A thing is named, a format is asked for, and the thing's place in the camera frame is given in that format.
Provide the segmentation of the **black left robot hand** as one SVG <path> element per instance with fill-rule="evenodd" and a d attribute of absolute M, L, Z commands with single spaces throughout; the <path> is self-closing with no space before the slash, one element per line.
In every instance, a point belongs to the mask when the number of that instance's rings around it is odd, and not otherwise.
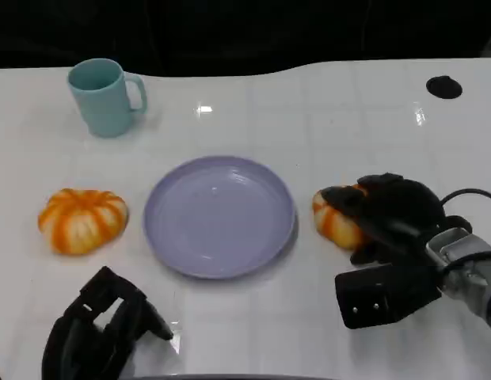
<path fill-rule="evenodd" d="M 173 332 L 129 280 L 102 267 L 59 317 L 41 364 L 43 379 L 118 379 L 137 340 Z"/>

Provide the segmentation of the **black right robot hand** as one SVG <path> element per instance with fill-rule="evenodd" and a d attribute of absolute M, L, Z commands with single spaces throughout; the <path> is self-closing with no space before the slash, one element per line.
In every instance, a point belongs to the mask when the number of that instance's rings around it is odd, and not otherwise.
<path fill-rule="evenodd" d="M 417 259 L 422 235 L 446 218 L 440 199 L 430 188 L 393 173 L 324 188 L 322 199 L 357 226 L 364 238 L 352 248 L 350 261 L 355 266 Z"/>

